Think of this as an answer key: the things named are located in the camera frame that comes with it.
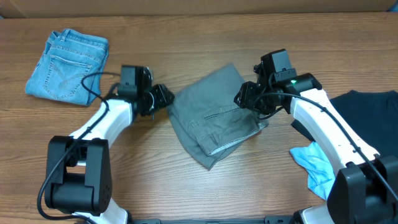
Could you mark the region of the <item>grey cotton shorts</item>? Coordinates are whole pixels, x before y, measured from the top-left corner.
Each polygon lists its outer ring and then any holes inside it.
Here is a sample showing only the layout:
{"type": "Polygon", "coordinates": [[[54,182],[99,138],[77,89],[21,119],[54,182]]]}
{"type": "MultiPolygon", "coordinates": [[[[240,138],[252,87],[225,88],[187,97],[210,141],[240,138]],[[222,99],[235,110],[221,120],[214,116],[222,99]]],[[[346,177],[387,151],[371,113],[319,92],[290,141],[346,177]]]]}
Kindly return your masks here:
{"type": "Polygon", "coordinates": [[[208,170],[269,125],[234,102],[243,83],[230,63],[178,92],[167,107],[181,145],[208,170]]]}

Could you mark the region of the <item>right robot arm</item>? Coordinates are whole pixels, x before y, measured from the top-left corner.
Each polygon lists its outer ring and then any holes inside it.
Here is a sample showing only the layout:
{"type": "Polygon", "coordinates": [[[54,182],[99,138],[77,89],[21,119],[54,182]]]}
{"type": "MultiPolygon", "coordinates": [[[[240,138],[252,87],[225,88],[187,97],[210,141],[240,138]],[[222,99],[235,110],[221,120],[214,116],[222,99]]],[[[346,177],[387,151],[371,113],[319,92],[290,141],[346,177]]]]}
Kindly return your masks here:
{"type": "Polygon", "coordinates": [[[389,223],[397,220],[397,158],[382,157],[363,141],[330,103],[310,73],[298,75],[285,49],[261,57],[257,82],[234,97],[240,108],[265,119],[281,109],[304,125],[331,163],[336,180],[322,205],[265,223],[389,223]]]}

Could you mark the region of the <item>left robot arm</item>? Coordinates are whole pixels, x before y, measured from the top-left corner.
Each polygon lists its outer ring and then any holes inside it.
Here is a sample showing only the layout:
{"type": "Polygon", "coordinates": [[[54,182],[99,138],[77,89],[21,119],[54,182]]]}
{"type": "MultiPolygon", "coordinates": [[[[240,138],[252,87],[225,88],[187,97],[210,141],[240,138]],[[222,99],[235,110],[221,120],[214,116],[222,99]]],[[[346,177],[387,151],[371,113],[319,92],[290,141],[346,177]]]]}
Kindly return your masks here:
{"type": "Polygon", "coordinates": [[[89,91],[101,106],[87,123],[49,141],[46,178],[37,196],[37,210],[45,219],[132,223],[129,211],[112,198],[109,149],[138,115],[154,116],[175,96],[165,85],[152,83],[148,67],[123,65],[118,76],[106,96],[89,91]]]}

